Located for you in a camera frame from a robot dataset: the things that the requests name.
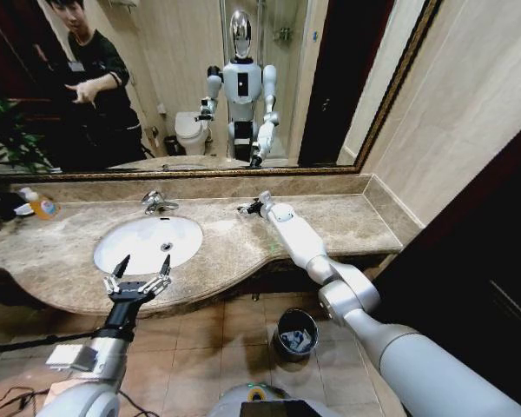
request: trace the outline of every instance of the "chrome robot head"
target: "chrome robot head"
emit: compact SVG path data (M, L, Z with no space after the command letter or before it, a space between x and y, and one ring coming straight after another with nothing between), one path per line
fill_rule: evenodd
M249 15L243 10L236 10L229 24L234 40L235 57L245 59L249 57L251 49L251 23Z

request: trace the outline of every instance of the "marble countertop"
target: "marble countertop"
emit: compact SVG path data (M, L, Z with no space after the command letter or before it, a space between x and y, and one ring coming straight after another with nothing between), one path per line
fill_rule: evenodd
M177 169L230 169L246 168L249 162L223 156L209 155L183 155L183 156L160 156L158 158L143 159L116 165L117 169L137 169L140 171L170 171ZM286 167L286 158L268 158L262 166L265 168Z
M401 243L363 195L275 197L293 205L322 236L329 255L397 253ZM143 313L170 309L219 294L264 264L287 257L270 224L239 215L247 198L176 200L173 216L199 223L203 243L189 261L172 269L172 284L142 307ZM139 202L64 203L52 221L16 219L0 231L0 268L37 299L78 314L106 315L104 273L93 262L96 244L112 228L144 217ZM133 275L124 281L147 281Z

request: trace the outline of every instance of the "white sink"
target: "white sink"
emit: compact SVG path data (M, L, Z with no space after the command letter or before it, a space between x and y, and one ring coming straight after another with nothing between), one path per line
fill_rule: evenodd
M160 271L170 253L170 266L177 267L197 253L202 244L199 225L181 217L150 217L125 223L102 238L95 249L95 265L112 273L131 255L125 275Z

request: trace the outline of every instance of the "soap bottle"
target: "soap bottle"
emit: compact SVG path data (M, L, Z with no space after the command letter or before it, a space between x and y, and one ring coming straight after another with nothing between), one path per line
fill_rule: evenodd
M50 220L60 211L60 205L57 202L36 193L30 187L24 187L19 192L25 197L35 214L43 220Z

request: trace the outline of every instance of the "trash can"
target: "trash can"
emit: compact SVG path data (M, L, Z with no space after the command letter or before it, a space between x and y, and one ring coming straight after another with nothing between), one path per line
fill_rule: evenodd
M176 136L166 136L164 138L164 146L170 156L185 155L183 147L177 142Z
M298 362L309 357L318 339L313 317L300 308L289 308L278 321L272 343L284 361Z

